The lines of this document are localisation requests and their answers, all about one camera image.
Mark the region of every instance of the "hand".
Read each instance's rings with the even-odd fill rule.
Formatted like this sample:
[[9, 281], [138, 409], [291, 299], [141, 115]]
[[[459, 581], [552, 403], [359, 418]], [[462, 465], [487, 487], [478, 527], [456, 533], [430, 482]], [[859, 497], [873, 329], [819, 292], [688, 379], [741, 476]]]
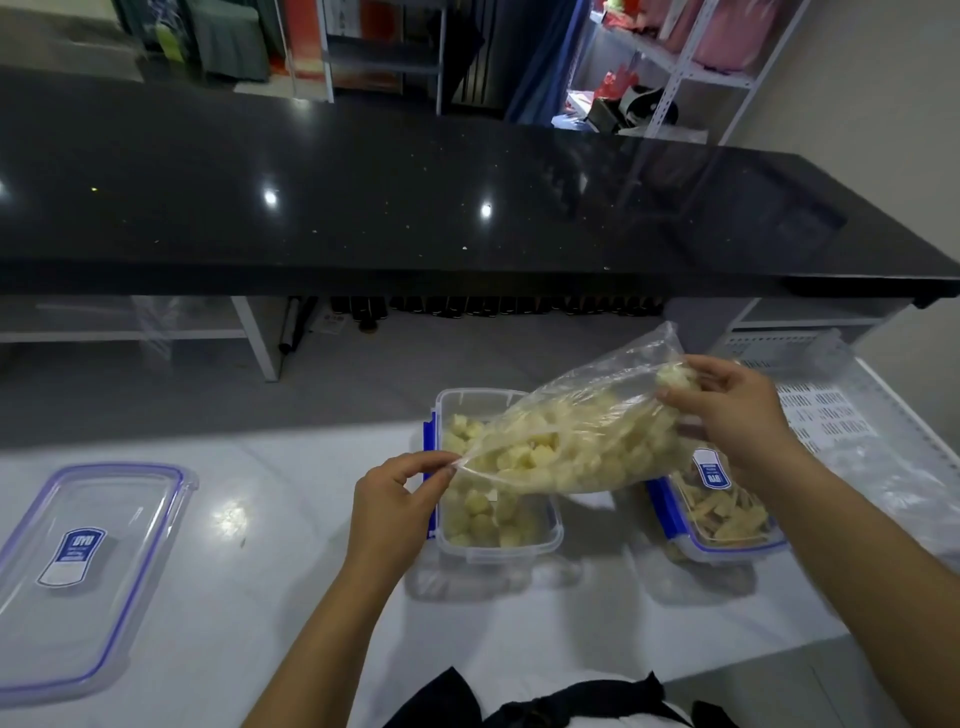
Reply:
[[714, 356], [690, 355], [703, 391], [664, 389], [657, 398], [698, 416], [708, 439], [749, 474], [781, 467], [788, 453], [806, 453], [787, 424], [777, 387], [760, 372]]
[[[357, 481], [345, 570], [392, 589], [413, 565], [426, 540], [430, 514], [455, 473], [460, 456], [442, 450], [390, 458]], [[414, 492], [403, 484], [417, 473], [436, 471]]]

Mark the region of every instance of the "pink fabric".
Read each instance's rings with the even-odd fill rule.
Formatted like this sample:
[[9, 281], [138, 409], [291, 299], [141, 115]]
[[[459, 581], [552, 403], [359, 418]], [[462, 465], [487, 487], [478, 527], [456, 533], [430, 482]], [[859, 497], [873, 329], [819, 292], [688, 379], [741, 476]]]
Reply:
[[[663, 47], [680, 53], [703, 0], [688, 0]], [[647, 25], [660, 28], [670, 10], [670, 0], [646, 0]], [[693, 59], [722, 71], [742, 71], [760, 53], [770, 35], [779, 0], [720, 0]]]

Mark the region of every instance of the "lid label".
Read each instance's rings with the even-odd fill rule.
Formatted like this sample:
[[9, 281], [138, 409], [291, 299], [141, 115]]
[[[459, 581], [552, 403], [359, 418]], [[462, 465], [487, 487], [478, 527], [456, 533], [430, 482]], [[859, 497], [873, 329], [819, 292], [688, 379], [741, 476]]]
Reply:
[[731, 480], [724, 473], [720, 464], [720, 456], [715, 449], [697, 448], [693, 451], [693, 464], [700, 471], [700, 478], [704, 485], [715, 491], [723, 491], [731, 487]]
[[36, 578], [41, 587], [70, 587], [86, 577], [87, 567], [97, 547], [104, 542], [103, 528], [75, 528], [63, 535], [53, 559]]

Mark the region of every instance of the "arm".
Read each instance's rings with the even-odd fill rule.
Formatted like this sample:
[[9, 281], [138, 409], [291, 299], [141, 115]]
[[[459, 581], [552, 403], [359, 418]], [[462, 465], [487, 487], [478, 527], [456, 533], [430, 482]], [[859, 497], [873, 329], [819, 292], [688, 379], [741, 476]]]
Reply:
[[658, 397], [701, 418], [911, 723], [953, 724], [960, 714], [960, 577], [807, 452], [770, 379], [709, 356], [687, 361], [704, 391]]
[[[430, 513], [453, 477], [457, 455], [417, 452], [364, 475], [353, 496], [347, 559], [307, 620], [244, 728], [343, 728], [371, 633], [391, 592], [426, 539]], [[415, 493], [403, 484], [442, 468]]]

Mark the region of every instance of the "blue curtain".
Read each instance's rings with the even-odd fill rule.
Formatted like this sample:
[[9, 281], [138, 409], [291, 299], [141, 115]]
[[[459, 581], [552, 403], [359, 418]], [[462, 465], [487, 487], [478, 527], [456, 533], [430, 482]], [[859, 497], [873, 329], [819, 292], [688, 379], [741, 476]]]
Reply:
[[566, 78], [589, 12], [589, 0], [558, 0], [549, 7], [540, 42], [507, 107], [505, 118], [515, 124], [548, 127], [564, 103]]

